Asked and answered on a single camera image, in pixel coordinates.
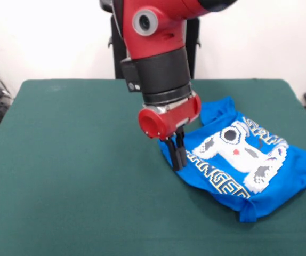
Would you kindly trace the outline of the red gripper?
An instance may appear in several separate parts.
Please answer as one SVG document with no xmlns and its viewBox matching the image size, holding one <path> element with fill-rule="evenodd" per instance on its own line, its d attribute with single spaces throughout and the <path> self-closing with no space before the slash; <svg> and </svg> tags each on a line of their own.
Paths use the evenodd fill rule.
<svg viewBox="0 0 306 256">
<path fill-rule="evenodd" d="M 141 130 L 149 138 L 166 140 L 174 171 L 187 166 L 183 126 L 193 122 L 200 114 L 202 104 L 199 95 L 192 91 L 188 97 L 164 106 L 144 106 L 138 115 Z M 176 133 L 176 145 L 172 138 Z"/>
</svg>

